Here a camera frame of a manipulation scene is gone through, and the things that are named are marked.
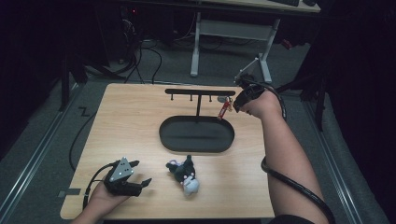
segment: black oval tray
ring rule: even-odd
[[[177,152],[223,152],[234,136],[233,126],[217,117],[173,116],[160,127],[163,145]]]

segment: person's arm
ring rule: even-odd
[[[279,101],[270,91],[245,104],[241,111],[262,121],[267,166],[300,183],[323,199],[317,177],[303,148],[283,119]],[[321,210],[300,192],[268,175],[276,216],[295,215],[314,223],[328,223]]]
[[[71,223],[94,224],[128,198],[130,196],[112,195],[107,191],[105,184],[100,182],[93,191],[87,207]]]

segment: red object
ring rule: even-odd
[[[286,40],[286,39],[282,40],[282,45],[286,49],[292,49],[293,48],[293,45],[289,42],[289,40]]]
[[[222,119],[222,117],[224,116],[225,112],[228,109],[228,106],[230,106],[230,102],[229,101],[224,102],[223,108],[219,112],[218,119]]]

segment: plush penguin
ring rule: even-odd
[[[196,179],[194,163],[192,162],[191,155],[187,159],[178,163],[176,160],[171,160],[166,163],[166,167],[174,175],[175,180],[183,186],[184,194],[189,196],[198,192],[199,182]]]

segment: white desk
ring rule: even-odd
[[[229,4],[238,5],[245,7],[263,7],[269,9],[279,9],[288,11],[298,12],[320,12],[320,7],[315,5],[313,7],[307,6],[305,3],[300,2],[298,7],[287,6],[271,2],[268,0],[199,0],[199,4],[205,3],[217,3],[217,4]],[[258,52],[260,65],[262,68],[262,74],[266,82],[271,83],[271,75],[268,70],[267,57],[268,53],[273,44],[277,27],[280,23],[280,19],[274,21],[272,25],[254,25],[246,23],[236,23],[227,21],[210,21],[202,20],[201,13],[198,13],[195,28],[195,45],[192,53],[191,61],[191,76],[197,77],[199,70],[199,41],[200,35],[217,35],[234,38],[245,38],[266,41],[265,48],[262,53]]]

